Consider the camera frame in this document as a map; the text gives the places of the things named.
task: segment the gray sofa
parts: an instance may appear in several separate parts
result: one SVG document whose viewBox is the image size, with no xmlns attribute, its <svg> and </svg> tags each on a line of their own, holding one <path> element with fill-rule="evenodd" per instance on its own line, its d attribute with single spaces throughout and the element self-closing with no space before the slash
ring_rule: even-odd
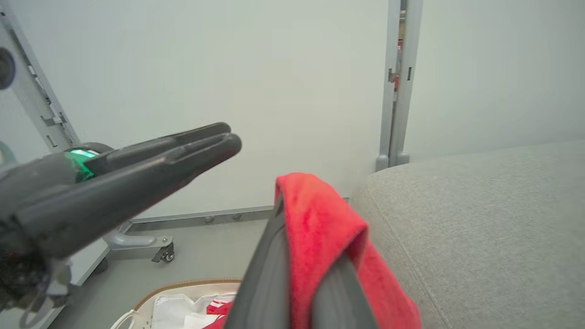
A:
<svg viewBox="0 0 585 329">
<path fill-rule="evenodd" d="M 585 141 L 393 167 L 350 203 L 423 328 L 585 328 Z"/>
</svg>

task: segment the red garment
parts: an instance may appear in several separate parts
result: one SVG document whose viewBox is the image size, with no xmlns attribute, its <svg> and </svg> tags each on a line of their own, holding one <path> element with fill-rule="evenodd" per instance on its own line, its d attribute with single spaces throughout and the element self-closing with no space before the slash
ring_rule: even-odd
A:
<svg viewBox="0 0 585 329">
<path fill-rule="evenodd" d="M 284 194 L 291 260 L 291 328 L 309 328 L 311 300 L 319 282 L 346 250 L 378 326 L 420 328 L 417 306 L 408 298 L 368 240 L 368 227 L 335 190 L 311 174 L 276 179 Z"/>
</svg>

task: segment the sofa seam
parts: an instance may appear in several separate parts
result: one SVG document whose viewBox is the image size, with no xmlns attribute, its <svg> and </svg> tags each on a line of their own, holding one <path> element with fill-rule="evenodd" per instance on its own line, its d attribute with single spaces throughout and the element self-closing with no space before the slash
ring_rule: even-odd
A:
<svg viewBox="0 0 585 329">
<path fill-rule="evenodd" d="M 408 251 L 406 250 L 406 248 L 404 248 L 404 245 L 402 244 L 402 241 L 394 233 L 394 230 L 392 229 L 392 226 L 390 225 L 390 223 L 388 221 L 385 221 L 384 220 L 385 217 L 382 215 L 382 212 L 380 211 L 380 207 L 378 206 L 378 202 L 376 202 L 376 200 L 372 197 L 372 195 L 370 193 L 370 189 L 369 189 L 368 184 L 366 184 L 366 192 L 367 192 L 367 196 L 370 198 L 370 200 L 374 204 L 374 207 L 376 208 L 376 211 L 378 212 L 378 215 L 382 219 L 382 222 L 385 222 L 386 226 L 388 226 L 388 230 L 390 231 L 391 236 L 396 240 L 396 242 L 398 243 L 398 246 L 400 247 L 400 249 L 403 252 L 403 254 L 406 255 L 406 257 L 408 259 L 408 263 L 410 263 L 410 265 L 412 266 L 412 268 L 414 268 L 414 271 L 415 271 L 414 273 L 417 276 L 417 279 L 419 280 L 419 282 L 422 283 L 424 293 L 427 294 L 427 296 L 430 298 L 431 303 L 433 304 L 433 306 L 435 307 L 435 309 L 437 309 L 437 311 L 439 312 L 439 315 L 440 315 L 441 319 L 443 320 L 443 322 L 449 328 L 453 328 L 453 325 L 451 325 L 451 322 L 447 318 L 447 315 L 445 314 L 445 312 L 443 312 L 443 310 L 438 306 L 437 301 L 436 301 L 436 298 L 435 298 L 435 295 L 431 292 L 430 288 L 428 287 L 424 276 L 422 275 L 421 271 L 418 269 L 417 264 L 412 259 L 412 257 L 410 256 L 410 254 L 408 253 Z"/>
</svg>

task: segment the white basket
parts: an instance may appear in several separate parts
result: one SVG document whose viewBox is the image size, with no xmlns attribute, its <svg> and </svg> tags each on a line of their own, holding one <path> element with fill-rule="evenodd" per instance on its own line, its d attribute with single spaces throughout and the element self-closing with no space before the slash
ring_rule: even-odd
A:
<svg viewBox="0 0 585 329">
<path fill-rule="evenodd" d="M 130 318 L 132 320 L 128 329 L 150 329 L 154 300 L 162 294 L 184 294 L 197 300 L 201 296 L 212 294 L 236 293 L 240 288 L 240 283 L 240 279 L 229 278 L 185 281 L 161 287 L 144 297 L 133 310 L 122 315 L 111 329 L 119 329 L 122 323 Z"/>
</svg>

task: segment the floor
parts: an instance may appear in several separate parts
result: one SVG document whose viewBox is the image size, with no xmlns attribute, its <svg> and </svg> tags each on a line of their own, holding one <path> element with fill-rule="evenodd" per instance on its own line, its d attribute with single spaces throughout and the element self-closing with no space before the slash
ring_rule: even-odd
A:
<svg viewBox="0 0 585 329">
<path fill-rule="evenodd" d="M 214 277 L 242 277 L 267 220 L 136 231 L 173 236 L 175 259 L 154 263 L 108 256 L 109 268 L 92 275 L 50 329 L 108 329 L 152 290 L 169 283 Z"/>
</svg>

